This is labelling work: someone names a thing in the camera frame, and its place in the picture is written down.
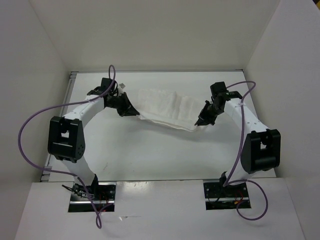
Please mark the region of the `white pleated skirt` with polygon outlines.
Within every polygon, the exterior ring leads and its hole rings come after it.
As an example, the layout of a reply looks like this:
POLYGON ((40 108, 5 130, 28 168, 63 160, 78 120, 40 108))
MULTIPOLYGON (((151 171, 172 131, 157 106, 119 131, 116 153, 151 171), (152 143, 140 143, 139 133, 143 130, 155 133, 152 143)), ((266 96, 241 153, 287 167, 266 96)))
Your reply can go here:
POLYGON ((188 132, 205 129, 204 126, 195 125, 203 106, 194 97, 160 89, 139 90, 134 104, 140 120, 188 132))

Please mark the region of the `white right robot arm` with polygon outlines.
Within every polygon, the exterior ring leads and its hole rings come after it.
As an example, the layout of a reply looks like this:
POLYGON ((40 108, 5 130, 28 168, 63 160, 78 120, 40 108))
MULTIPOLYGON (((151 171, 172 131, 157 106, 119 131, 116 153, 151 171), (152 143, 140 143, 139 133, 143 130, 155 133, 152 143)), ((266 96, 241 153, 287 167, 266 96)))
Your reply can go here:
POLYGON ((198 115, 195 126, 214 125, 221 114, 227 114, 240 129, 238 153, 232 168, 222 173, 219 191, 229 197, 237 185, 248 181, 255 173, 269 171, 280 165, 281 134, 263 124, 246 106, 245 96, 229 91, 226 84, 210 86, 211 99, 198 115))

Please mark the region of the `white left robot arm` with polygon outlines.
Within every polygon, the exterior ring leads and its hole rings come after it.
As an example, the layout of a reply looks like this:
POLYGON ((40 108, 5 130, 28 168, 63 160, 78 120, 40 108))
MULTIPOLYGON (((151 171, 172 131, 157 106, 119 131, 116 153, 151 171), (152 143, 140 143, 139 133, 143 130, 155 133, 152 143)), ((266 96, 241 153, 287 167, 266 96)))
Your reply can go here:
POLYGON ((84 128, 105 108, 115 109, 120 117, 140 114, 123 88, 115 80, 104 77, 99 86, 87 93, 84 103, 63 116, 54 116, 49 124, 48 153, 62 161, 73 175, 75 186, 70 190, 88 200, 96 199, 102 191, 97 175, 84 157, 84 128))

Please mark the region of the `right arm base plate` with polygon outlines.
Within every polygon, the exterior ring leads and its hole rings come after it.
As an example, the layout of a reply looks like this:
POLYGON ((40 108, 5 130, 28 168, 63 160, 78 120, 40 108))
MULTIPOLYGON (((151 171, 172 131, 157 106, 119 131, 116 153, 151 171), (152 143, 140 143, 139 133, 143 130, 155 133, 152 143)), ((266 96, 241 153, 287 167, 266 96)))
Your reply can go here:
POLYGON ((238 204, 240 204, 239 209, 251 208, 245 183, 222 187, 218 180, 204 181, 203 190, 207 211, 232 210, 236 209, 238 204))

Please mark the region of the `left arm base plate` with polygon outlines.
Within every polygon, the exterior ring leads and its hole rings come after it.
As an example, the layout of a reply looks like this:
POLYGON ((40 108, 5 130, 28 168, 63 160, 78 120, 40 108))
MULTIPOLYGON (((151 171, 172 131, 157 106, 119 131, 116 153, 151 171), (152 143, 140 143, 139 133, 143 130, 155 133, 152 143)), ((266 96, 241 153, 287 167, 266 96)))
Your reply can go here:
MULTIPOLYGON (((94 212, 94 208, 87 198, 87 193, 82 185, 74 183, 72 187, 62 186, 71 192, 68 207, 69 213, 94 212)), ((97 186, 96 193, 93 193, 93 191, 88 188, 91 200, 98 212, 114 212, 116 186, 116 182, 100 182, 97 186)))

